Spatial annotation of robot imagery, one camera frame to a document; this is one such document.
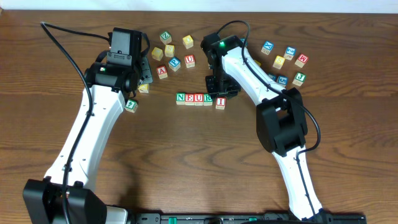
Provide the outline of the red I block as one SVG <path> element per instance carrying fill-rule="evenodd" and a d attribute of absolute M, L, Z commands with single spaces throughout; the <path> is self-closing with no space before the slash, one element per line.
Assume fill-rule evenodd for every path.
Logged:
<path fill-rule="evenodd" d="M 226 98 L 225 97 L 217 97 L 216 99 L 216 109 L 224 110 L 226 107 Z"/>

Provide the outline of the green R block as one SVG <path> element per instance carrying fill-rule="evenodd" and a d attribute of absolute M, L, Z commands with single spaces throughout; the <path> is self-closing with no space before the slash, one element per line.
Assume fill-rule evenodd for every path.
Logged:
<path fill-rule="evenodd" d="M 212 106 L 213 105 L 213 100 L 209 94 L 203 95 L 203 105 L 204 106 Z"/>

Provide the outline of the red U block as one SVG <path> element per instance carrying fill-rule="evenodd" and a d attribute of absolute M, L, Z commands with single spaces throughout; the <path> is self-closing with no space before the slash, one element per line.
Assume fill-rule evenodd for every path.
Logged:
<path fill-rule="evenodd" d="M 194 105 L 195 106 L 203 106 L 204 104 L 204 94 L 195 93 L 194 94 Z"/>
<path fill-rule="evenodd" d="M 195 66 L 195 56 L 194 55 L 186 55 L 184 57 L 185 65 L 187 68 L 191 68 Z"/>

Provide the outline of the red E block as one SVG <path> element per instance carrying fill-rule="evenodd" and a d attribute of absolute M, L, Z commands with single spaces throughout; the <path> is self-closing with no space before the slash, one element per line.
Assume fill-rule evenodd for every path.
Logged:
<path fill-rule="evenodd" d="M 194 104 L 195 104 L 194 94 L 186 93 L 185 94 L 185 105 L 194 105 Z"/>

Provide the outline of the green N block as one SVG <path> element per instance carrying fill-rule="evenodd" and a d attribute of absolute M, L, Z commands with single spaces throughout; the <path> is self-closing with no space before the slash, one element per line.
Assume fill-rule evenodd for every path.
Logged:
<path fill-rule="evenodd" d="M 185 93 L 177 92 L 175 97 L 176 104 L 185 105 L 185 97 L 186 97 Z"/>

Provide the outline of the blue P block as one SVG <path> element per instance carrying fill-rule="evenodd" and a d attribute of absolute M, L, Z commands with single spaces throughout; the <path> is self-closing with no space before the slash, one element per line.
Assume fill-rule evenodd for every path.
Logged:
<path fill-rule="evenodd" d="M 172 57 L 169 60 L 169 67 L 176 72 L 181 67 L 181 61 L 177 57 Z"/>

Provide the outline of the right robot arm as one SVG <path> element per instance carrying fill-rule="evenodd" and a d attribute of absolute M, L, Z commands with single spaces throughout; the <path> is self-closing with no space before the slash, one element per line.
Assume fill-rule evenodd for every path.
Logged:
<path fill-rule="evenodd" d="M 276 159 L 289 196 L 289 208 L 299 220 L 309 221 L 322 210 L 306 161 L 308 133 L 302 96 L 285 89 L 252 59 L 244 42 L 218 33 L 204 36 L 201 49 L 212 75 L 206 77 L 208 94 L 216 101 L 244 90 L 256 106 L 256 133 L 263 148 Z"/>

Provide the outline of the yellow block near J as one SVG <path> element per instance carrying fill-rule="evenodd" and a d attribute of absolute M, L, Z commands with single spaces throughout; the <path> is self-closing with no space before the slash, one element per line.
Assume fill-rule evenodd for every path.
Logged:
<path fill-rule="evenodd" d="M 158 47 L 154 47 L 152 50 L 152 58 L 156 61 L 161 61 L 162 57 L 164 56 L 163 50 L 158 48 Z"/>

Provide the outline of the green 4 block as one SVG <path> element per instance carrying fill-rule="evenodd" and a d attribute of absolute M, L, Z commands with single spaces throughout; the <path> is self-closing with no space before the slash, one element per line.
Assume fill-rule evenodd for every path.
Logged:
<path fill-rule="evenodd" d="M 129 100 L 127 101 L 127 103 L 126 103 L 126 105 L 125 105 L 125 107 L 124 107 L 124 109 L 125 109 L 126 111 L 129 111 L 129 112 L 131 112 L 131 113 L 135 113 L 136 110 L 137 110 L 137 108 L 138 108 L 138 103 L 137 103 L 137 101 L 131 100 L 131 99 L 129 99 Z"/>

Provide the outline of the yellow S block left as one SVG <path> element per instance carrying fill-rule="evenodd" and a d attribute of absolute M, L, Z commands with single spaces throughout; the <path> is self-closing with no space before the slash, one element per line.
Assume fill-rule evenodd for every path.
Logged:
<path fill-rule="evenodd" d="M 174 54 L 175 54 L 175 46 L 174 46 L 174 45 L 167 44 L 167 45 L 165 46 L 164 54 L 165 54 L 166 57 L 170 57 L 170 58 L 174 57 Z"/>

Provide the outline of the yellow s block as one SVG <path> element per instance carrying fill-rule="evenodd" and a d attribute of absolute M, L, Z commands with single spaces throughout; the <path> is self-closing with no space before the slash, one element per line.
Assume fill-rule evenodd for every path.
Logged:
<path fill-rule="evenodd" d="M 285 62 L 285 58 L 277 55 L 272 66 L 274 68 L 280 70 L 282 68 L 282 66 L 284 65 L 284 62 Z"/>
<path fill-rule="evenodd" d="M 175 46 L 174 46 L 174 45 L 167 44 L 167 45 L 165 46 L 164 54 L 165 54 L 166 57 L 170 57 L 170 58 L 174 57 L 174 54 L 175 54 Z"/>

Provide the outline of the blue I block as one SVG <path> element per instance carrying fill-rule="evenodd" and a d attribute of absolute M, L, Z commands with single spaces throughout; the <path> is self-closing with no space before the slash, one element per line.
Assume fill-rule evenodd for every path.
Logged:
<path fill-rule="evenodd" d="M 269 76 L 271 79 L 273 79 L 274 81 L 277 80 L 277 77 L 276 77 L 274 74 L 272 74 L 272 73 L 269 73 L 268 76 Z"/>

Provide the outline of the blue 5 block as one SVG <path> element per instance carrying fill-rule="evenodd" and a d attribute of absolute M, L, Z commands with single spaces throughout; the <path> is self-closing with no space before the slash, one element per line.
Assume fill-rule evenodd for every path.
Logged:
<path fill-rule="evenodd" d="M 285 76 L 283 76 L 283 75 L 279 75 L 279 76 L 277 77 L 277 83 L 278 83 L 279 85 L 283 86 L 283 87 L 286 87 L 287 84 L 288 84 L 288 82 L 289 82 L 289 78 L 288 78 L 288 77 L 285 77 Z"/>

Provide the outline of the blue 2 block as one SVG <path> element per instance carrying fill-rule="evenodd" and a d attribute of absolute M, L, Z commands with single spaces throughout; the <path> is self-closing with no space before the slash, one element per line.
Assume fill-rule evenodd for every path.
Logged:
<path fill-rule="evenodd" d="M 285 50 L 283 58 L 285 58 L 286 60 L 292 60 L 293 57 L 295 56 L 295 53 L 296 53 L 296 48 L 288 46 Z"/>

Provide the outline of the red M block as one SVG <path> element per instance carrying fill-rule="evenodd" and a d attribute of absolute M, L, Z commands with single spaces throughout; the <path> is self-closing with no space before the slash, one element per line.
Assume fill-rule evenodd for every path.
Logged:
<path fill-rule="evenodd" d="M 304 54 L 300 54 L 295 61 L 295 65 L 302 68 L 307 62 L 308 57 Z"/>

